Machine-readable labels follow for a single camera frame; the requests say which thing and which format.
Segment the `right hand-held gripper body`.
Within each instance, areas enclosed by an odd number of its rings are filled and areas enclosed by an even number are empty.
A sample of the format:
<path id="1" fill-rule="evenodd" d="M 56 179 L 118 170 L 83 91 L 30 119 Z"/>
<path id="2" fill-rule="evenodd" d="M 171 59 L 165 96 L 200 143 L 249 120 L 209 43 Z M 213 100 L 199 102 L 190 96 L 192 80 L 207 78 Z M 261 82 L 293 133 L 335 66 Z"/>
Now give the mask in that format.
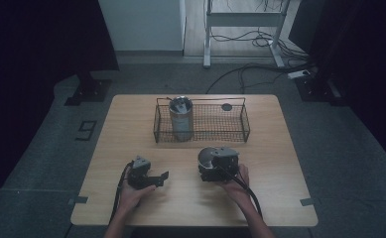
<path id="1" fill-rule="evenodd" d="M 229 181 L 237 175 L 238 156 L 239 153 L 228 147 L 214 147 L 218 151 L 215 153 L 215 157 L 219 157 L 219 165 L 216 170 L 213 170 L 212 181 Z"/>

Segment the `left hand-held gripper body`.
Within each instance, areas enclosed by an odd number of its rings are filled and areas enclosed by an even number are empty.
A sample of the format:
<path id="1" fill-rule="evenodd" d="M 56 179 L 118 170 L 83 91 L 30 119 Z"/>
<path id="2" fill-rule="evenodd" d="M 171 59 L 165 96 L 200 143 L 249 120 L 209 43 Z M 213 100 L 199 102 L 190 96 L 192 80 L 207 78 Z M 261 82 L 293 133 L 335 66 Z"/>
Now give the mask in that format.
<path id="1" fill-rule="evenodd" d="M 135 189 L 143 189 L 153 184 L 153 181 L 147 176 L 147 172 L 151 168 L 151 162 L 145 158 L 138 156 L 128 174 L 128 184 Z"/>

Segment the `steel mug with handle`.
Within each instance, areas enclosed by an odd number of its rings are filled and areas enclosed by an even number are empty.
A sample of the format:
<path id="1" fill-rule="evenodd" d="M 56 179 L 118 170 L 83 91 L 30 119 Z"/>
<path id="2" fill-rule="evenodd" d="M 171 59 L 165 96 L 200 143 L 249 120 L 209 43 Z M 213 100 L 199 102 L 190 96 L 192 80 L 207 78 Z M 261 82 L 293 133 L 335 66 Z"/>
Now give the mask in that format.
<path id="1" fill-rule="evenodd" d="M 213 159 L 215 153 L 218 151 L 217 148 L 214 147 L 206 147 L 203 148 L 197 156 L 198 162 L 198 171 L 201 174 L 206 173 L 207 171 L 213 171 L 217 169 L 217 166 L 213 164 Z"/>

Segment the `brown wire mesh basket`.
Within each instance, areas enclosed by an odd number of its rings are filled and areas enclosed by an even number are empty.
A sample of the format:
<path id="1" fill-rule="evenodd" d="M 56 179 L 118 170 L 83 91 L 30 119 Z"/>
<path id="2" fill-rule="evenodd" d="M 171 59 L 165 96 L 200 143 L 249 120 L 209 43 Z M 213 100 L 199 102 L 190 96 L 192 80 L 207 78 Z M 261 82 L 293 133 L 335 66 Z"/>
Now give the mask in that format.
<path id="1" fill-rule="evenodd" d="M 153 133 L 156 143 L 181 143 L 173 133 L 169 103 L 173 98 L 157 98 Z M 251 129 L 244 97 L 196 98 L 193 102 L 192 141 L 227 141 L 245 143 Z M 221 105 L 232 105 L 224 111 Z"/>

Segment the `steel tumbler with lid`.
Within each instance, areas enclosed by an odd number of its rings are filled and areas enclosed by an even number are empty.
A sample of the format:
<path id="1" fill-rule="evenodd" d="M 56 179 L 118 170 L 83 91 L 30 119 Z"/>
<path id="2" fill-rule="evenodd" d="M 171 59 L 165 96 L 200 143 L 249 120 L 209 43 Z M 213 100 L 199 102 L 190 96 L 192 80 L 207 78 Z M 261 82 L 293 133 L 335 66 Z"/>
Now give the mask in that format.
<path id="1" fill-rule="evenodd" d="M 193 102 L 186 96 L 173 98 L 169 103 L 173 133 L 178 141 L 193 136 Z"/>

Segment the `person's left hand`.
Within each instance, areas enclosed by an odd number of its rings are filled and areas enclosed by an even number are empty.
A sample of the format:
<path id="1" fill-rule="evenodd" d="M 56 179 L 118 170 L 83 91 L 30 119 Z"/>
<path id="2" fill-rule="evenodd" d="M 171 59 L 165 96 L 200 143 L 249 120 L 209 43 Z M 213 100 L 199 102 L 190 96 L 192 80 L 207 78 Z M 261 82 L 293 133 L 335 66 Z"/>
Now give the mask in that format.
<path id="1" fill-rule="evenodd" d="M 156 188 L 155 185 L 150 185 L 142 189 L 135 189 L 127 180 L 123 181 L 117 213 L 127 215 L 138 205 L 144 196 L 148 195 Z"/>

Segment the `person's right hand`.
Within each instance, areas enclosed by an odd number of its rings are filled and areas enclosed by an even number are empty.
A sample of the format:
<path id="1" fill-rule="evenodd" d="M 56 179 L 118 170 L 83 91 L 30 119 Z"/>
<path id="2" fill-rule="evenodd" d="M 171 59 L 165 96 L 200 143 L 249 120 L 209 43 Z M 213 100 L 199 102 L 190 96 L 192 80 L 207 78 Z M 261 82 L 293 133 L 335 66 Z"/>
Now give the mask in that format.
<path id="1" fill-rule="evenodd" d="M 239 165 L 237 178 L 245 185 L 249 185 L 248 168 L 245 165 Z M 218 182 L 217 185 L 221 186 L 237 205 L 245 205 L 251 202 L 249 193 L 236 181 Z"/>

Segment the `black stand base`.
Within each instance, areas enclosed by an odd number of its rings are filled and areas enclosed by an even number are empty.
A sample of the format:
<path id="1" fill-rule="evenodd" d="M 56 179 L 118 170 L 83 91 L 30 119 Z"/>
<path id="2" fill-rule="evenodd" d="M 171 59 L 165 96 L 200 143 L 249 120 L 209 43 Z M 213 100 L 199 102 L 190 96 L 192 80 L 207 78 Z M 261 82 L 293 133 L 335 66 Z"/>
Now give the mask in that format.
<path id="1" fill-rule="evenodd" d="M 65 106 L 78 106 L 82 102 L 103 102 L 111 85 L 110 79 L 94 79 L 89 71 L 76 74 L 79 85 L 72 97 L 64 103 Z"/>
<path id="2" fill-rule="evenodd" d="M 295 85 L 305 102 L 327 102 L 332 106 L 346 106 L 344 96 L 332 79 L 318 79 L 314 76 L 297 78 Z"/>

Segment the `white power strip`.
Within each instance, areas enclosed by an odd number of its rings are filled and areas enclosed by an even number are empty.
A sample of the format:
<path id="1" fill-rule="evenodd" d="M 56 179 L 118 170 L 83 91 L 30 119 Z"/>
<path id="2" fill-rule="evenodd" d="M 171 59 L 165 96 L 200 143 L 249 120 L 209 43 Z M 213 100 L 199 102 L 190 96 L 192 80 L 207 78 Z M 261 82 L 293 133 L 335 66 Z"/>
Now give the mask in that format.
<path id="1" fill-rule="evenodd" d="M 296 79 L 296 78 L 305 77 L 309 75 L 311 75 L 311 73 L 308 70 L 304 69 L 304 70 L 288 73 L 288 79 Z"/>

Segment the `white cabinet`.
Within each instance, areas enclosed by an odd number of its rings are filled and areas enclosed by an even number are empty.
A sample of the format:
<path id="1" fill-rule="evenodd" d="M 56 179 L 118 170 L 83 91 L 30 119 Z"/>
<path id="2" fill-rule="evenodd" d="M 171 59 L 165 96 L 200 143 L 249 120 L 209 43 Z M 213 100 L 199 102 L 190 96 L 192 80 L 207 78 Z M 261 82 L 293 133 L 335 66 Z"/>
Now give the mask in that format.
<path id="1" fill-rule="evenodd" d="M 184 51 L 186 0 L 98 2 L 116 52 Z"/>

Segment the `black curtain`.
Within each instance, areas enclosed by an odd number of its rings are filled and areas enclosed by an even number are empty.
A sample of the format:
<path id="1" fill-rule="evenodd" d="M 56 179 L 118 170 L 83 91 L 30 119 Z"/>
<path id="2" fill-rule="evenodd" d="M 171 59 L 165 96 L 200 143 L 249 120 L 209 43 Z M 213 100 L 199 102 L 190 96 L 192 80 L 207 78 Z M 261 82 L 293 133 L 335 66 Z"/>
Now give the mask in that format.
<path id="1" fill-rule="evenodd" d="M 386 0 L 300 0 L 289 39 L 386 152 Z"/>
<path id="2" fill-rule="evenodd" d="M 55 85 L 117 67 L 98 0 L 0 0 L 0 187 L 49 112 Z"/>

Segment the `white metal desk frame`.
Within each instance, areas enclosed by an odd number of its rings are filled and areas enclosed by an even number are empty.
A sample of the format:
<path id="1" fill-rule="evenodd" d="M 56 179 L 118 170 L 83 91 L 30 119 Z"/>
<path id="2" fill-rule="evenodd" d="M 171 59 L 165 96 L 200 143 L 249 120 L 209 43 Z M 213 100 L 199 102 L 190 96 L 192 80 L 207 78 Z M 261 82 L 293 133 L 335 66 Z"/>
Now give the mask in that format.
<path id="1" fill-rule="evenodd" d="M 212 11 L 212 0 L 204 0 L 203 67 L 210 68 L 210 32 L 213 27 L 266 27 L 275 28 L 274 36 L 268 41 L 269 50 L 277 67 L 284 67 L 279 47 L 280 35 L 287 17 L 291 0 L 282 4 L 279 12 L 223 13 Z"/>

